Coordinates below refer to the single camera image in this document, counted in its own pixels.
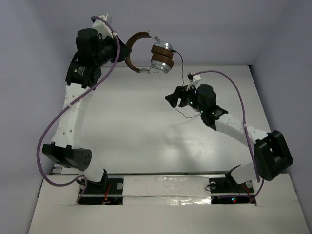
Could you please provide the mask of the brown silver headphones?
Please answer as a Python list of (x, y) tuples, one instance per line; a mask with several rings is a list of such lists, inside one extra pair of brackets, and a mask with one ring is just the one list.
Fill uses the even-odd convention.
[(167, 74), (171, 71), (174, 66), (173, 61), (173, 47), (168, 42), (160, 40), (160, 38), (151, 31), (141, 31), (132, 35), (126, 42), (126, 46), (132, 52), (133, 45), (140, 39), (143, 38), (152, 38), (155, 40), (151, 48), (152, 57), (150, 60), (151, 66), (149, 68), (138, 68), (135, 67), (131, 61), (131, 53), (128, 55), (125, 60), (126, 65), (135, 73), (164, 73)]

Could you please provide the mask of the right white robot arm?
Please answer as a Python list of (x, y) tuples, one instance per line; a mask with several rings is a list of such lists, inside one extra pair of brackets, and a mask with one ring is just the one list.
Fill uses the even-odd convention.
[(178, 86), (165, 99), (173, 108), (192, 107), (200, 113), (206, 126), (230, 136), (252, 152), (250, 162), (240, 163), (229, 171), (230, 176), (225, 179), (229, 191), (235, 192), (243, 183), (257, 178), (271, 181), (293, 164), (293, 157), (281, 132), (259, 130), (233, 117), (217, 105), (212, 86)]

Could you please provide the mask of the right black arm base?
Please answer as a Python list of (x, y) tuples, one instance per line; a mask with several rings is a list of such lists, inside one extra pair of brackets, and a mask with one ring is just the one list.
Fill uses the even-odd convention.
[(209, 175), (205, 190), (210, 193), (212, 204), (255, 204), (252, 182), (237, 183), (232, 177), (232, 172), (239, 166)]

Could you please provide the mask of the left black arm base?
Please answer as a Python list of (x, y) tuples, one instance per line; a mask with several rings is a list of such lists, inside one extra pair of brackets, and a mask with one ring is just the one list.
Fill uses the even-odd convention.
[(123, 184), (122, 176), (109, 176), (104, 170), (100, 182), (87, 181), (84, 192), (84, 181), (78, 182), (80, 191), (78, 194), (78, 204), (80, 205), (122, 205), (123, 204)]

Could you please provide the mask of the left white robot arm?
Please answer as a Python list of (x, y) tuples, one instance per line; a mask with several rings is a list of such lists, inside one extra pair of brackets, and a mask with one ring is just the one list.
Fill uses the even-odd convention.
[(81, 130), (94, 90), (131, 50), (115, 31), (95, 28), (79, 30), (76, 47), (65, 78), (63, 108), (41, 135), (36, 160), (42, 175), (40, 155), (44, 154), (55, 164), (76, 170), (79, 179), (91, 182), (97, 192), (104, 192), (107, 173), (93, 161), (92, 151), (81, 147)]

